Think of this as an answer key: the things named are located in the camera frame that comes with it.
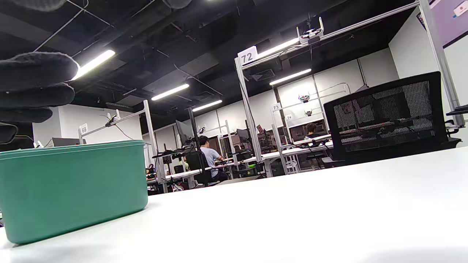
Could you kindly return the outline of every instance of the number 72 sign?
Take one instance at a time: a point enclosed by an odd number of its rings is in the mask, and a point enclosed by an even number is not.
[[[257,47],[256,46],[249,47],[248,49],[237,53],[237,56],[241,60],[242,66],[247,63],[250,63],[257,59],[257,56],[258,56]]]

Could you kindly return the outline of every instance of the office chair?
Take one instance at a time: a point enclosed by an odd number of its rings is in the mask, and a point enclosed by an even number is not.
[[[176,174],[183,173],[183,166],[182,165],[176,165],[174,166],[174,172]]]
[[[189,164],[189,167],[192,171],[201,169],[200,157],[202,158],[202,162],[204,163],[205,168],[209,167],[205,154],[203,154],[202,151],[190,152],[185,155],[187,163]],[[204,177],[204,173],[202,172],[198,175],[195,175],[194,179],[197,181],[197,184],[204,184],[205,182],[208,182],[208,186],[216,185],[219,183],[211,182],[211,170],[206,171],[205,176],[206,178]]]
[[[455,148],[461,140],[447,136],[440,79],[440,72],[426,73],[325,103],[333,160],[353,164]]]

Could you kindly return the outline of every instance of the white table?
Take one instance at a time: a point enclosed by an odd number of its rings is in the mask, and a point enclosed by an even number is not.
[[[296,146],[299,146],[299,145],[303,145],[305,143],[311,143],[313,141],[322,141],[322,140],[326,140],[326,139],[330,139],[330,138],[331,138],[331,134],[325,134],[325,135],[318,136],[318,137],[315,137],[315,138],[312,138],[312,139],[306,139],[306,140],[302,140],[302,141],[295,141],[293,144],[296,145]]]
[[[0,228],[0,262],[466,263],[467,159],[468,147],[150,196],[24,246]]]
[[[215,168],[231,167],[231,166],[234,166],[234,165],[235,165],[235,163],[232,162],[232,163],[228,163],[228,164],[225,164],[225,165],[218,165]],[[205,168],[206,171],[211,170],[211,169],[212,169],[211,167],[206,167]],[[187,171],[187,172],[173,174],[173,175],[167,175],[166,180],[170,181],[171,178],[173,178],[173,179],[187,178],[187,181],[189,182],[189,188],[194,188],[195,187],[195,179],[193,178],[193,176],[199,175],[201,172],[202,172],[202,169],[198,169],[198,170]]]
[[[302,154],[302,153],[316,153],[316,152],[320,152],[320,151],[325,151],[328,149],[333,149],[333,142],[332,141],[328,141],[325,143],[326,146],[318,146],[318,147],[314,147],[314,148],[293,148],[293,149],[288,149],[288,150],[283,150],[283,155],[286,157],[286,156],[291,156],[291,155],[298,155],[298,154]],[[262,154],[262,160],[265,164],[265,172],[266,172],[266,175],[267,177],[272,177],[272,172],[271,172],[271,163],[273,163],[274,160],[276,159],[279,159],[280,156],[279,156],[279,152],[274,152],[274,153],[266,153],[266,154]],[[242,162],[243,163],[250,163],[250,162],[254,162],[254,161],[257,161],[257,159],[255,157],[251,157],[251,158],[248,158],[248,159],[245,159],[243,160]]]

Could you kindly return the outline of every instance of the man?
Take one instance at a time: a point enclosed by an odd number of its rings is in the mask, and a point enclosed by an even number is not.
[[[184,165],[185,171],[190,171],[189,164],[187,163],[187,159],[185,157],[183,158],[183,164],[182,164],[182,158],[179,157],[179,165]]]
[[[304,140],[318,137],[318,135],[314,134],[315,129],[317,128],[317,125],[315,125],[313,123],[309,123],[309,124],[307,124],[306,127],[307,127],[307,135],[305,136]]]
[[[200,147],[201,147],[201,150],[202,150],[203,154],[206,157],[206,161],[208,162],[208,166],[213,168],[213,167],[215,167],[215,165],[214,165],[215,160],[218,160],[218,161],[223,160],[223,157],[218,152],[216,152],[215,150],[209,148],[210,147],[210,142],[208,141],[208,137],[206,137],[204,135],[200,136]],[[225,181],[225,180],[229,179],[229,177],[227,176],[227,174],[224,171],[218,170],[218,169],[212,169],[211,170],[211,177],[212,177],[212,182],[216,182],[216,181],[222,182],[222,181]]]

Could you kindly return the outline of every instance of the fluorescent light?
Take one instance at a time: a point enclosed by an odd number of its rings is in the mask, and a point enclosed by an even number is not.
[[[164,92],[164,93],[161,93],[161,94],[159,94],[159,95],[156,95],[156,96],[152,97],[151,99],[154,100],[154,101],[156,101],[156,100],[159,100],[159,99],[164,98],[164,97],[166,97],[166,96],[169,96],[169,95],[171,95],[171,94],[174,94],[174,93],[176,93],[176,92],[179,92],[179,91],[181,91],[181,90],[184,90],[184,89],[186,89],[186,88],[188,88],[188,87],[189,87],[188,84],[183,84],[182,86],[173,88],[172,90],[168,90],[168,91],[166,91],[166,92]]]
[[[292,74],[292,75],[287,76],[287,77],[284,77],[284,78],[282,78],[282,79],[275,80],[275,81],[273,81],[272,83],[270,83],[270,85],[273,86],[273,85],[278,84],[278,83],[280,83],[280,82],[283,82],[283,81],[286,81],[286,80],[290,80],[290,79],[295,78],[295,77],[297,77],[297,76],[301,76],[301,75],[307,74],[307,73],[309,73],[309,72],[311,72],[311,71],[312,71],[312,69],[306,69],[306,70],[303,70],[303,71],[301,71],[301,72],[297,72],[296,74]]]
[[[206,109],[206,108],[211,107],[211,106],[213,106],[213,105],[220,104],[221,102],[223,102],[223,101],[222,101],[222,100],[215,101],[215,102],[209,103],[209,104],[207,104],[207,105],[203,105],[203,106],[200,106],[200,107],[198,107],[198,108],[194,108],[192,111],[203,110],[203,109]]]
[[[74,78],[72,78],[72,80],[75,80],[75,79],[83,76],[84,74],[90,72],[95,67],[97,67],[100,64],[104,63],[104,61],[106,61],[106,60],[110,59],[111,57],[113,57],[115,54],[116,53],[114,51],[107,50],[106,52],[104,52],[101,55],[97,56],[97,58],[91,60],[90,62],[88,62],[84,66],[80,67],[78,69],[78,72],[76,73],[76,76]]]
[[[271,55],[273,53],[276,53],[280,50],[283,50],[285,48],[287,48],[288,46],[292,46],[294,44],[296,44],[297,42],[299,41],[299,38],[294,38],[294,39],[291,39],[287,42],[284,42],[282,43],[281,45],[277,45],[276,47],[273,47],[273,48],[270,48],[266,51],[263,51],[262,53],[258,54],[257,58],[263,58],[263,57],[266,57],[268,55]]]

